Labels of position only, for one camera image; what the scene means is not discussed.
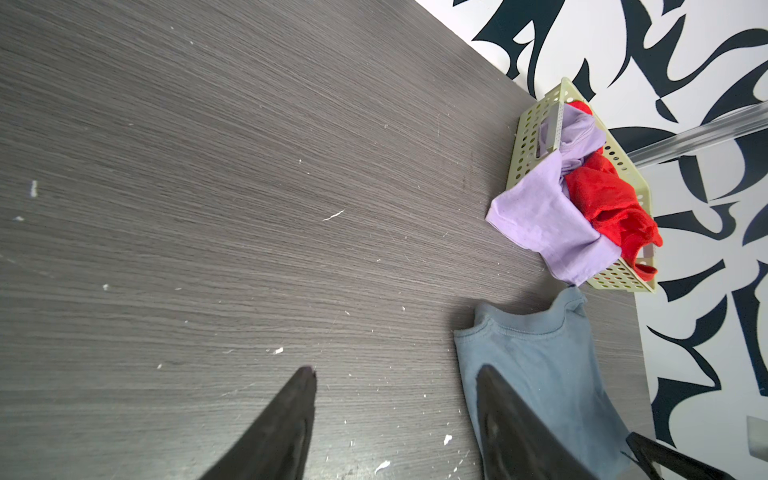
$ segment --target black pattern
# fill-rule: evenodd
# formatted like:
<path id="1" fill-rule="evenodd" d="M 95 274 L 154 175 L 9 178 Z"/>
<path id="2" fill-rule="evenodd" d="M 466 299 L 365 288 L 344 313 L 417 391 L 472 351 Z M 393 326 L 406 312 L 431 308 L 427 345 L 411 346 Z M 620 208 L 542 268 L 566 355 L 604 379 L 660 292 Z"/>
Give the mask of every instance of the black pattern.
<path id="1" fill-rule="evenodd" d="M 579 93 L 587 100 L 590 101 L 594 97 L 592 86 L 589 85 L 589 62 L 584 59 L 584 62 L 579 68 L 578 74 L 573 79 L 573 84 L 578 88 Z"/>
<path id="2" fill-rule="evenodd" d="M 654 414 L 654 428 L 656 438 L 674 446 L 674 440 L 670 433 L 670 416 L 672 410 L 682 401 L 701 393 L 715 392 L 722 388 L 720 377 L 712 368 L 710 363 L 696 351 L 695 347 L 701 345 L 720 331 L 720 327 L 725 322 L 725 316 L 728 310 L 728 299 L 724 296 L 709 313 L 696 320 L 694 332 L 686 339 L 675 339 L 666 336 L 656 330 L 648 329 L 661 339 L 672 342 L 675 345 L 683 347 L 696 361 L 696 364 L 708 376 L 714 386 L 698 385 L 696 383 L 681 382 L 679 380 L 670 380 L 659 378 L 659 388 L 656 398 L 650 404 Z"/>
<path id="3" fill-rule="evenodd" d="M 667 293 L 667 301 L 673 302 L 679 298 L 683 298 L 688 293 L 690 293 L 691 290 L 696 288 L 699 283 L 703 282 L 709 276 L 714 275 L 724 268 L 725 261 L 721 260 L 701 273 L 686 276 L 685 278 L 680 278 L 678 280 L 659 282 L 659 286 L 664 289 L 664 292 Z"/>
<path id="4" fill-rule="evenodd" d="M 670 131 L 650 127 L 619 127 L 610 130 L 619 145 L 628 153 L 674 135 Z"/>
<path id="5" fill-rule="evenodd" d="M 534 75 L 538 55 L 541 46 L 547 37 L 554 20 L 558 17 L 565 0 L 540 0 L 529 2 L 527 0 L 504 0 L 498 7 L 491 20 L 475 36 L 475 40 L 492 41 L 502 47 L 509 54 L 511 65 L 507 76 L 515 78 L 520 73 L 516 67 L 515 59 L 523 51 L 525 45 L 515 43 L 512 39 L 531 20 L 535 27 L 535 40 L 531 64 L 528 66 L 528 93 L 535 96 Z"/>
<path id="6" fill-rule="evenodd" d="M 715 211 L 715 213 L 720 217 L 720 220 L 723 222 L 723 227 L 720 229 L 720 232 L 713 232 L 707 229 L 704 225 L 701 224 L 699 219 L 696 218 L 696 215 L 694 215 L 692 210 L 680 212 L 678 214 L 662 215 L 661 217 L 654 218 L 654 220 L 656 220 L 656 224 L 659 226 L 659 228 L 674 228 L 676 230 L 685 230 L 687 232 L 704 235 L 705 237 L 709 237 L 714 240 L 722 240 L 730 237 L 730 235 L 736 230 L 736 219 L 733 218 L 733 216 L 728 211 L 731 205 L 734 205 L 735 203 L 736 202 L 733 202 L 732 204 L 722 204 L 710 207 Z"/>
<path id="7" fill-rule="evenodd" d="M 683 155 L 676 160 L 678 160 L 677 166 L 680 168 L 680 176 L 683 178 L 685 186 L 688 187 L 688 191 L 706 203 L 707 192 L 704 190 L 704 180 L 701 178 L 699 160 L 696 155 Z"/>
<path id="8" fill-rule="evenodd" d="M 701 124 L 708 124 L 720 115 L 734 111 L 737 108 L 759 104 L 760 99 L 755 97 L 755 84 L 760 77 L 768 71 L 768 61 L 744 75 L 741 80 L 733 84 L 724 94 L 717 99 L 715 104 L 707 112 Z"/>
<path id="9" fill-rule="evenodd" d="M 464 0 L 454 0 L 453 5 L 460 5 Z M 522 53 L 525 45 L 514 42 L 513 38 L 529 22 L 534 22 L 535 39 L 531 52 L 531 60 L 527 68 L 528 93 L 535 96 L 536 66 L 541 54 L 541 47 L 558 17 L 564 0 L 542 0 L 541 2 L 528 2 L 526 0 L 504 0 L 491 17 L 488 23 L 475 36 L 475 40 L 493 42 L 507 51 L 510 58 L 510 68 L 507 76 L 515 78 L 521 72 L 517 69 L 517 58 Z M 680 7 L 684 0 L 664 0 L 664 13 Z M 686 15 L 681 15 L 674 26 L 655 45 L 645 48 L 644 39 L 652 26 L 651 17 L 641 0 L 621 0 L 624 10 L 625 28 L 627 34 L 627 50 L 624 62 L 613 84 L 627 69 L 630 60 L 634 60 L 650 86 L 656 92 L 657 111 L 662 118 L 677 123 L 677 119 L 664 103 L 664 97 L 670 93 L 685 87 L 691 83 L 705 68 L 721 55 L 738 48 L 750 48 L 760 45 L 768 45 L 768 31 L 762 28 L 751 28 L 732 35 L 721 43 L 699 67 L 684 78 L 672 80 L 667 75 L 672 54 L 680 41 L 683 33 Z M 612 28 L 620 28 L 620 25 L 612 25 Z M 754 69 L 744 78 L 736 82 L 731 89 L 726 91 L 707 113 L 703 123 L 745 105 L 759 102 L 753 96 L 752 90 L 760 78 L 760 75 L 768 69 L 768 62 Z M 576 87 L 589 100 L 594 96 L 594 90 L 590 86 L 589 65 L 585 61 L 581 70 L 577 73 Z M 645 147 L 673 134 L 668 131 L 648 127 L 625 127 L 624 129 L 612 129 L 618 131 L 624 141 L 617 139 L 626 151 L 634 151 Z"/>
<path id="10" fill-rule="evenodd" d="M 677 119 L 674 117 L 674 115 L 672 115 L 672 112 L 670 111 L 667 104 L 665 104 L 664 100 L 661 100 L 660 98 L 656 100 L 656 111 L 659 112 L 659 115 L 661 115 L 663 118 L 677 123 Z"/>
<path id="11" fill-rule="evenodd" d="M 747 245 L 768 235 L 768 205 L 762 208 L 744 231 L 742 245 Z"/>
<path id="12" fill-rule="evenodd" d="M 664 0 L 664 10 L 661 14 L 664 15 L 667 12 L 672 12 L 675 8 L 681 6 L 685 0 Z"/>
<path id="13" fill-rule="evenodd" d="M 768 265 L 763 262 L 758 262 L 758 264 L 760 269 L 757 273 L 757 278 L 744 288 L 733 292 L 733 303 L 736 305 L 736 311 L 739 314 L 741 332 L 744 334 L 746 350 L 750 354 L 757 388 L 760 391 L 760 395 L 768 396 L 768 369 L 766 368 L 765 360 L 763 360 L 763 355 L 760 353 L 760 344 L 757 340 L 757 313 L 760 309 L 760 301 L 755 297 L 755 289 L 768 273 Z"/>
<path id="14" fill-rule="evenodd" d="M 768 174 L 768 161 L 766 149 L 768 149 L 768 128 L 756 131 L 753 134 L 744 135 L 736 139 L 736 144 L 744 157 L 744 176 L 741 182 L 733 190 L 723 195 L 738 194 L 761 181 Z"/>

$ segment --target red cloth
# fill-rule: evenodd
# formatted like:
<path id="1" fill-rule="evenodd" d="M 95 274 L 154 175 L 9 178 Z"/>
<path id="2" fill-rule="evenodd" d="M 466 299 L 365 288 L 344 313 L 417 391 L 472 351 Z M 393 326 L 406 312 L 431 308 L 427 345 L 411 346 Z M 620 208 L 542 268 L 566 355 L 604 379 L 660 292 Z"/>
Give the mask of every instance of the red cloth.
<path id="1" fill-rule="evenodd" d="M 596 151 L 565 176 L 571 201 L 602 233 L 621 247 L 621 258 L 646 282 L 656 276 L 652 266 L 635 263 L 649 243 L 661 247 L 659 227 L 637 202 L 634 188 L 619 178 L 613 164 Z"/>
<path id="2" fill-rule="evenodd" d="M 571 103 L 569 103 L 569 105 L 572 106 L 573 108 L 577 108 L 577 109 L 583 111 L 585 114 L 592 115 L 592 110 L 583 101 L 574 100 Z"/>

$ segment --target light green plastic basket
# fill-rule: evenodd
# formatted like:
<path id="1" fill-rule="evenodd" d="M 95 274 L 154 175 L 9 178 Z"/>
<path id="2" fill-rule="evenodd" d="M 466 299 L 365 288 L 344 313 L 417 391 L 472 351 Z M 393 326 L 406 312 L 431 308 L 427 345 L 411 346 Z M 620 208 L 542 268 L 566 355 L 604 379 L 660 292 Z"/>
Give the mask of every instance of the light green plastic basket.
<path id="1" fill-rule="evenodd" d="M 560 135 L 563 127 L 563 106 L 575 100 L 589 104 L 570 80 L 563 77 L 562 82 L 556 88 L 549 91 L 544 98 L 526 111 L 518 124 L 515 137 L 515 149 L 512 150 L 512 163 L 507 178 L 507 190 L 518 184 L 526 174 L 533 170 L 544 158 L 560 146 Z M 598 127 L 605 132 L 607 141 L 604 147 L 605 157 L 611 161 L 619 173 L 619 177 L 634 187 L 637 200 L 640 205 L 651 215 L 650 189 L 648 183 L 632 164 L 624 149 L 621 148 L 611 132 L 605 127 L 598 113 L 590 106 Z M 556 124 L 557 128 L 548 129 L 545 151 L 541 157 L 536 157 L 536 145 L 538 144 L 539 126 L 541 122 L 549 118 L 549 124 Z M 637 258 L 638 263 L 654 266 L 654 247 L 645 247 Z M 654 292 L 656 280 L 644 282 L 635 274 L 621 258 L 613 265 L 589 279 L 588 283 L 601 290 L 614 290 L 624 292 Z"/>

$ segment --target clothing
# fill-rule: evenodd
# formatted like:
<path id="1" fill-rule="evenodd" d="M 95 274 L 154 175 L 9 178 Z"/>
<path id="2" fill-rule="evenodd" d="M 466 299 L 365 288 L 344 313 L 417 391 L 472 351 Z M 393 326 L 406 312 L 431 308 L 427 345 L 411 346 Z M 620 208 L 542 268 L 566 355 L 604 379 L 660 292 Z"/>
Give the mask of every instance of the clothing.
<path id="1" fill-rule="evenodd" d="M 485 220 L 520 247 L 539 252 L 552 276 L 581 285 L 615 262 L 621 249 L 563 195 L 561 169 L 556 150 L 496 197 Z"/>
<path id="2" fill-rule="evenodd" d="M 482 303 L 475 326 L 454 332 L 469 416 L 480 443 L 477 375 L 495 367 L 560 443 L 600 480 L 629 464 L 629 434 L 600 377 L 587 299 L 572 286 L 549 310 L 512 315 Z"/>
<path id="3" fill-rule="evenodd" d="M 549 118 L 542 121 L 539 134 L 539 149 L 546 148 Z M 563 105 L 563 127 L 558 150 L 563 157 L 562 175 L 579 168 L 583 158 L 605 145 L 606 136 L 594 121 L 592 110 L 581 101 Z"/>
<path id="4" fill-rule="evenodd" d="M 650 243 L 661 247 L 659 227 L 637 201 L 634 188 L 619 178 L 616 168 L 595 152 L 584 166 L 565 177 L 573 204 L 598 232 L 621 246 L 621 258 L 647 281 L 656 269 L 636 263 L 640 249 Z"/>

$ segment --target purple cloth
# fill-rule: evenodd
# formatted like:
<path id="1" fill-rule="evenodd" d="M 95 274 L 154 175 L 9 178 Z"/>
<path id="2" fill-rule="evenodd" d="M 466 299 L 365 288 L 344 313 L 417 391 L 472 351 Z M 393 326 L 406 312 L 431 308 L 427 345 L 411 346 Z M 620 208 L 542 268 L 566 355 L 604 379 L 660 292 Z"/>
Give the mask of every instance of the purple cloth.
<path id="1" fill-rule="evenodd" d="M 563 105 L 563 128 L 560 133 L 560 151 L 563 166 L 560 176 L 568 175 L 584 164 L 584 157 L 605 145 L 605 132 L 594 122 L 594 117 L 569 104 Z M 540 126 L 538 143 L 540 152 L 545 153 L 549 119 Z"/>
<path id="2" fill-rule="evenodd" d="M 491 202 L 485 220 L 517 245 L 539 252 L 552 276 L 572 285 L 608 268 L 621 248 L 598 233 L 563 195 L 563 157 L 549 154 Z"/>

